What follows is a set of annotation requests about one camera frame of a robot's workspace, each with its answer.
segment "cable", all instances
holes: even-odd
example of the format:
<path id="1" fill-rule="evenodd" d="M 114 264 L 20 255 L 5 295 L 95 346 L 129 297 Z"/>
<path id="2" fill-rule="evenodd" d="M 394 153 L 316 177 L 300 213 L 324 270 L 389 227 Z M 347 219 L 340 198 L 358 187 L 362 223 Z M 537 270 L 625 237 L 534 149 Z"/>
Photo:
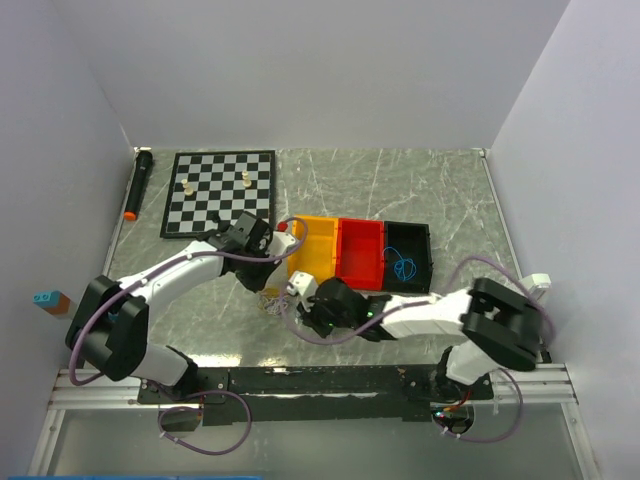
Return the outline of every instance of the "cable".
<path id="1" fill-rule="evenodd" d="M 516 433 L 516 431 L 520 427 L 520 424 L 522 423 L 522 411 L 523 411 L 523 408 L 524 408 L 524 399 L 522 398 L 522 390 L 520 390 L 520 386 L 518 385 L 518 382 L 516 382 L 516 379 L 513 378 L 513 375 L 511 375 L 508 370 L 506 370 L 504 368 L 500 368 L 498 370 L 500 370 L 507 378 L 509 378 L 509 380 L 511 380 L 511 383 L 513 383 L 513 386 L 515 387 L 516 393 L 518 395 L 518 411 L 516 412 L 516 418 L 513 421 L 513 424 L 511 425 L 511 427 L 509 427 L 509 429 L 506 432 L 504 432 L 503 434 L 500 434 L 497 437 L 493 437 L 493 438 L 473 438 L 473 437 L 469 438 L 469 437 L 463 437 L 461 435 L 456 435 L 455 433 L 452 433 L 447 429 L 441 428 L 441 431 L 442 431 L 443 435 L 447 435 L 449 437 L 455 438 L 455 439 L 460 440 L 462 442 L 484 443 L 484 444 L 486 444 L 486 443 L 501 442 L 502 440 L 506 440 L 511 435 Z"/>
<path id="2" fill-rule="evenodd" d="M 451 407 L 446 407 L 443 410 L 445 412 L 455 412 L 456 410 L 458 410 L 462 405 L 464 405 L 465 403 L 467 403 L 469 401 L 469 399 L 471 398 L 471 389 L 467 390 L 467 394 L 464 396 L 464 398 L 462 400 L 460 400 L 456 405 L 453 405 Z"/>
<path id="3" fill-rule="evenodd" d="M 527 298 L 527 300 L 529 300 L 529 302 L 533 305 L 533 307 L 538 310 L 540 312 L 540 314 L 542 315 L 542 318 L 545 320 L 546 324 L 547 324 L 547 328 L 549 330 L 549 341 L 547 342 L 547 345 L 549 345 L 551 343 L 551 341 L 553 340 L 553 338 L 555 337 L 555 327 L 553 326 L 553 322 L 551 321 L 551 318 L 549 317 L 549 315 L 547 314 L 546 310 L 544 309 L 544 307 L 533 297 L 533 295 L 531 295 L 529 293 L 529 291 L 525 288 L 524 285 L 522 285 L 522 283 L 520 283 L 518 280 L 516 280 L 502 265 L 499 265 L 497 263 L 495 263 L 493 260 L 489 259 L 489 258 L 485 258 L 485 257 L 480 257 L 477 255 L 471 255 L 467 258 L 465 258 L 464 260 L 462 260 L 458 266 L 456 267 L 456 269 L 453 271 L 453 273 L 451 274 L 451 277 L 449 278 L 449 282 L 447 283 L 447 286 L 444 289 L 444 293 L 449 293 L 451 287 L 453 286 L 453 283 L 455 282 L 455 280 L 457 279 L 458 275 L 460 274 L 460 271 L 462 270 L 462 267 L 464 267 L 467 263 L 471 262 L 471 261 L 478 261 L 478 262 L 483 262 L 486 263 L 487 265 L 493 267 L 495 270 L 497 270 L 498 272 L 500 272 L 502 275 L 504 275 L 507 280 L 509 280 L 511 283 L 513 283 L 516 287 L 518 287 L 518 289 L 520 289 L 520 291 L 522 291 L 523 295 Z M 375 317 L 371 318 L 370 320 L 368 320 L 367 322 L 363 323 L 362 325 L 360 325 L 358 328 L 356 328 L 355 330 L 350 331 L 349 333 L 347 333 L 346 335 L 340 337 L 340 338 L 334 338 L 334 339 L 326 339 L 326 338 L 317 338 L 317 337 L 312 337 L 307 335 L 306 333 L 302 332 L 301 330 L 298 329 L 295 320 L 289 318 L 288 315 L 286 315 L 286 308 L 285 308 L 285 301 L 284 301 L 284 292 L 285 292 L 285 288 L 281 288 L 280 289 L 280 316 L 282 317 L 282 319 L 284 320 L 284 323 L 286 325 L 286 327 L 298 338 L 301 338 L 302 340 L 309 342 L 309 343 L 313 343 L 314 345 L 339 345 L 341 343 L 344 343 L 348 340 L 351 340 L 352 338 L 360 335 L 362 332 L 364 332 L 365 330 L 371 328 L 373 325 L 376 325 L 378 323 L 380 323 L 382 320 L 385 319 L 385 317 L 388 317 L 389 315 L 392 315 L 394 313 L 396 313 L 399 310 L 403 310 L 405 308 L 414 308 L 414 307 L 423 307 L 425 305 L 430 305 L 431 302 L 428 300 L 421 300 L 418 302 L 410 302 L 410 303 L 405 303 L 403 305 L 399 305 L 397 307 L 391 308 L 385 312 L 381 312 L 378 315 L 376 315 Z"/>
<path id="4" fill-rule="evenodd" d="M 280 289 L 278 288 L 265 288 L 261 292 L 258 292 L 258 309 L 271 315 L 272 317 L 280 316 Z M 291 307 L 289 299 L 292 299 L 291 295 L 286 295 L 287 309 Z"/>
<path id="5" fill-rule="evenodd" d="M 294 220 L 300 222 L 303 225 L 304 232 L 302 233 L 302 237 L 300 238 L 298 243 L 296 243 L 291 250 L 289 250 L 288 252 L 282 255 L 276 255 L 274 257 L 267 257 L 267 258 L 253 258 L 253 257 L 245 257 L 242 255 L 235 255 L 233 253 L 227 253 L 227 252 L 196 252 L 196 253 L 190 254 L 191 258 L 224 257 L 224 258 L 231 258 L 232 260 L 240 260 L 240 261 L 251 262 L 251 263 L 272 263 L 272 262 L 278 262 L 280 260 L 284 260 L 288 256 L 297 252 L 300 249 L 300 247 L 302 247 L 302 244 L 307 239 L 307 234 L 309 233 L 309 227 L 307 225 L 307 222 L 305 222 L 302 218 L 290 217 L 284 220 L 283 222 L 290 223 Z M 166 272 L 170 268 L 173 268 L 174 266 L 184 261 L 189 261 L 188 255 L 183 255 L 182 257 L 174 258 L 173 260 L 170 260 L 167 263 L 160 265 L 158 268 L 151 271 L 151 273 L 149 273 L 145 278 L 137 280 L 136 282 L 132 283 L 128 287 L 116 293 L 113 297 L 111 297 L 104 304 L 102 304 L 100 308 L 98 308 L 98 310 L 95 311 L 93 315 L 91 315 L 91 317 L 89 318 L 85 326 L 82 328 L 82 330 L 78 334 L 76 338 L 76 342 L 73 345 L 73 350 L 71 351 L 71 360 L 69 361 L 69 380 L 73 385 L 77 387 L 87 385 L 93 382 L 94 380 L 96 380 L 97 378 L 100 378 L 103 376 L 102 373 L 97 373 L 96 375 L 93 375 L 85 380 L 78 380 L 78 377 L 76 376 L 76 368 L 78 365 L 78 359 L 80 358 L 80 350 L 82 349 L 82 345 L 84 344 L 84 341 L 87 338 L 87 335 L 89 335 L 89 332 L 91 331 L 95 323 L 98 321 L 98 319 L 102 317 L 102 315 L 104 315 L 111 308 L 111 306 L 114 305 L 118 300 L 130 294 L 135 289 L 141 287 L 149 280 L 157 277 L 161 273 Z"/>
<path id="6" fill-rule="evenodd" d="M 412 258 L 404 258 L 400 254 L 400 252 L 393 247 L 386 247 L 384 250 L 382 250 L 383 256 L 384 256 L 384 252 L 386 252 L 387 250 L 393 250 L 395 254 L 398 255 L 398 257 L 400 258 L 400 260 L 398 260 L 393 264 L 393 273 L 396 274 L 396 277 L 398 277 L 398 280 L 402 282 L 408 282 L 409 280 L 411 280 L 413 277 L 416 276 L 416 273 L 418 273 L 418 267 L 416 266 Z M 407 265 L 409 265 L 409 273 L 406 273 Z"/>
<path id="7" fill-rule="evenodd" d="M 157 382 L 149 382 L 149 383 L 153 383 L 156 386 L 159 385 Z M 164 390 L 163 388 L 159 388 L 159 390 L 161 392 L 165 393 L 165 394 L 167 393 L 166 390 Z M 173 443 L 175 443 L 177 445 L 180 445 L 180 446 L 183 446 L 184 448 L 188 448 L 189 450 L 191 450 L 193 452 L 201 453 L 202 455 L 217 456 L 217 455 L 225 455 L 227 453 L 231 453 L 234 450 L 236 450 L 240 445 L 242 445 L 244 443 L 244 441 L 249 436 L 249 432 L 251 432 L 251 427 L 253 425 L 253 421 L 252 421 L 252 418 L 251 418 L 251 409 L 249 409 L 249 405 L 247 405 L 247 402 L 245 401 L 244 398 L 242 398 L 237 393 L 233 393 L 233 392 L 230 392 L 228 390 L 208 390 L 206 392 L 196 392 L 196 393 L 192 393 L 191 395 L 187 395 L 186 397 L 183 398 L 183 400 L 191 400 L 193 398 L 204 397 L 204 396 L 207 396 L 207 395 L 226 395 L 227 397 L 235 398 L 236 400 L 238 400 L 240 402 L 240 404 L 244 408 L 245 413 L 247 414 L 247 426 L 245 427 L 244 433 L 240 437 L 240 440 L 238 440 L 236 443 L 231 445 L 229 448 L 225 448 L 224 450 L 205 450 L 204 448 L 196 447 L 195 445 L 187 443 L 184 440 L 181 440 L 181 439 L 171 435 L 164 428 L 162 428 L 162 419 L 164 418 L 165 415 L 167 415 L 168 413 L 173 413 L 173 412 L 194 412 L 194 411 L 196 413 L 199 412 L 198 408 L 184 407 L 184 406 L 169 408 L 168 410 L 165 410 L 160 415 L 158 415 L 158 428 L 160 429 L 160 436 L 164 437 L 164 438 L 168 438 Z"/>

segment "blue block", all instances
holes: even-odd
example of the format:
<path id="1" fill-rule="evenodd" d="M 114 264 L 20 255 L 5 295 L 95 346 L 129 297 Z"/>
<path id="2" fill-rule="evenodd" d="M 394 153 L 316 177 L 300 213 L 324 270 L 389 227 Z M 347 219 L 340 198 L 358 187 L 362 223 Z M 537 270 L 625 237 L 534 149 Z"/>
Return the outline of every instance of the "blue block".
<path id="1" fill-rule="evenodd" d="M 33 303 L 40 308 L 55 307 L 60 303 L 60 291 L 51 290 L 48 292 L 38 292 L 33 296 Z"/>

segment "blue rope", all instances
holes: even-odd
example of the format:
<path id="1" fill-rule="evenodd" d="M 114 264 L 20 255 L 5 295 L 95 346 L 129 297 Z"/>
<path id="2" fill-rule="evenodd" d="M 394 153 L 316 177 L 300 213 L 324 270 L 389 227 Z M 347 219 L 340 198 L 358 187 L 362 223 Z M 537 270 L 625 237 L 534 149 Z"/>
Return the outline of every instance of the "blue rope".
<path id="1" fill-rule="evenodd" d="M 413 277 L 416 276 L 416 273 L 418 273 L 418 267 L 416 266 L 413 259 L 404 258 L 402 255 L 400 255 L 400 252 L 393 247 L 386 247 L 382 251 L 382 255 L 384 255 L 384 252 L 386 252 L 387 250 L 393 250 L 395 254 L 398 255 L 398 257 L 400 258 L 400 260 L 398 260 L 393 264 L 393 273 L 396 274 L 396 277 L 398 277 L 398 280 L 401 280 L 403 282 L 408 282 L 409 280 L 411 280 Z"/>

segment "white wall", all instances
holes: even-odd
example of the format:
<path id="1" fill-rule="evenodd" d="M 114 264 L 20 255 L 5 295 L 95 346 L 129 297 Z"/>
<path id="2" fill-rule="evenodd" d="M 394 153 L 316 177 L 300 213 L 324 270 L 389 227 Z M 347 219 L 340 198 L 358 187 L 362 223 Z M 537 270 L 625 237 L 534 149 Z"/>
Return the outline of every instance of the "white wall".
<path id="1" fill-rule="evenodd" d="M 551 274 L 606 478 L 638 478 L 640 2 L 572 0 L 493 146 L 523 273 Z"/>
<path id="2" fill-rule="evenodd" d="M 568 0 L 54 0 L 134 145 L 489 146 Z"/>
<path id="3" fill-rule="evenodd" d="M 100 273 L 131 152 L 49 0 L 0 2 L 0 478 L 25 474 L 68 322 L 33 294 L 79 298 Z"/>

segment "black bin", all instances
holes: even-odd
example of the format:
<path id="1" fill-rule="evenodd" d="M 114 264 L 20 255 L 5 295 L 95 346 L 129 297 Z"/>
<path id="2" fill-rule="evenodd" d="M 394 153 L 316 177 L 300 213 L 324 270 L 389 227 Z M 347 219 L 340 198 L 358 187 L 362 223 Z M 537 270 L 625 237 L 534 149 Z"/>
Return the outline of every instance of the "black bin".
<path id="1" fill-rule="evenodd" d="M 382 290 L 397 293 L 429 293 L 433 262 L 431 260 L 431 242 L 429 225 L 421 223 L 384 222 L 384 277 Z M 404 265 L 404 278 L 398 278 L 394 271 L 400 259 L 411 259 L 415 264 L 415 275 L 407 279 L 411 271 L 408 263 Z"/>

